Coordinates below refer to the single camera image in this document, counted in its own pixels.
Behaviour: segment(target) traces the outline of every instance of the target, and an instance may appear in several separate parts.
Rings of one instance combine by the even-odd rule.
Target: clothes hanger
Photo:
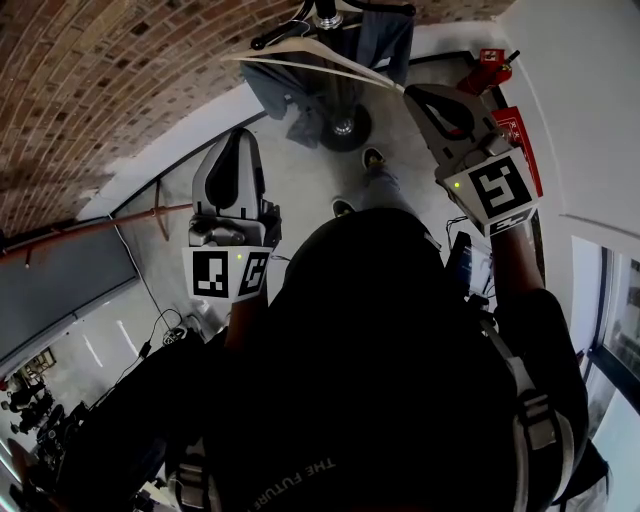
[[[335,69],[324,68],[320,66],[312,66],[310,64],[301,64],[298,62],[288,62],[288,61],[276,61],[272,59],[260,59],[259,57],[263,55],[273,55],[278,53],[290,53],[290,52],[306,52],[326,59],[328,61],[334,62],[336,64],[340,64],[347,69],[355,71],[359,73],[359,75],[354,75],[351,73],[346,73],[344,71],[338,71]],[[349,78],[353,78],[354,80],[361,80],[363,82],[372,83],[374,85],[379,85],[380,87],[384,87],[386,89],[399,92],[400,94],[404,94],[404,87],[395,83],[393,80],[382,76],[380,73],[376,73],[371,69],[362,66],[356,62],[353,62],[346,57],[334,52],[328,46],[325,46],[319,41],[315,41],[313,39],[305,39],[302,37],[290,37],[289,39],[285,39],[273,46],[269,46],[264,50],[246,50],[243,52],[231,53],[228,55],[224,55],[220,58],[220,61],[225,62],[229,60],[240,60],[240,61],[254,61],[254,62],[267,62],[267,63],[277,63],[282,64],[284,66],[291,67],[299,67],[306,69],[313,69],[316,71],[321,71],[323,73],[330,73],[334,75],[346,76]]]

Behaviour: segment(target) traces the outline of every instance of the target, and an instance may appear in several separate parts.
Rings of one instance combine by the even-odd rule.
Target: shoe
[[[348,213],[355,213],[355,208],[351,206],[347,201],[342,199],[341,197],[336,197],[331,206],[333,207],[333,215],[336,217],[342,217],[347,215]]]
[[[362,165],[364,170],[369,170],[369,167],[375,164],[384,164],[385,159],[382,156],[382,153],[378,151],[376,148],[367,148],[362,152]]]

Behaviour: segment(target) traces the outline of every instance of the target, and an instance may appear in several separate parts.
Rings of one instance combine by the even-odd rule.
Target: round black base
[[[333,126],[325,123],[320,136],[320,143],[331,151],[346,153],[363,146],[371,135],[371,116],[366,108],[358,105],[353,117],[353,129],[344,135],[336,133]]]

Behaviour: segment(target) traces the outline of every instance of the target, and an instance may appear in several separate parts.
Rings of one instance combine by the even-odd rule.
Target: red fire extinguisher
[[[465,78],[460,80],[456,88],[460,91],[480,96],[483,92],[496,87],[511,78],[511,63],[520,55],[516,51],[505,59],[504,50],[485,48],[480,51],[479,64]]]

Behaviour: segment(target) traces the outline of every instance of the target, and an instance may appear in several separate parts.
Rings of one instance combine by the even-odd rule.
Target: black shirt
[[[225,512],[512,508],[514,384],[425,232],[405,212],[370,210],[295,255],[210,404]],[[538,291],[501,307],[536,385],[586,426],[556,300]]]

